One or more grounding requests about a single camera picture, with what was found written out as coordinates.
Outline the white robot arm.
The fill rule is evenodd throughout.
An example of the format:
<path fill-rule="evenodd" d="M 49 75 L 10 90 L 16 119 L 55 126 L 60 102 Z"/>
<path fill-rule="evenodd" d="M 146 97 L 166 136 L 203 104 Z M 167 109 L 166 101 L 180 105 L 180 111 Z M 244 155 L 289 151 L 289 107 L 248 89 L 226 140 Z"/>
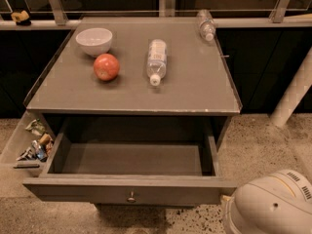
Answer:
<path fill-rule="evenodd" d="M 312 234 L 312 115 L 294 112 L 311 88 L 308 52 L 274 112 L 230 122 L 218 153 L 238 182 L 221 198 L 226 234 Z"/>

